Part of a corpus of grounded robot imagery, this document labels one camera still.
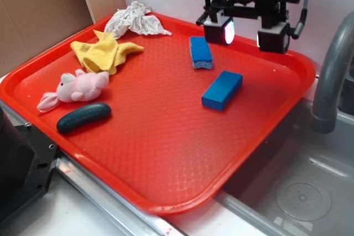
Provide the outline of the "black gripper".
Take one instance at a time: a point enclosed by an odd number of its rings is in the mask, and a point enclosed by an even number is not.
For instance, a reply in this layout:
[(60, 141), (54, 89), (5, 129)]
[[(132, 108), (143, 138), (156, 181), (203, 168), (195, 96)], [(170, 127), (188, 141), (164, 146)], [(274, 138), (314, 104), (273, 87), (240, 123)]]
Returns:
[(197, 19), (210, 44), (230, 45), (235, 38), (233, 18), (261, 19), (257, 34), (260, 51), (285, 54), (289, 47), (287, 3), (300, 0), (205, 0), (204, 13)]

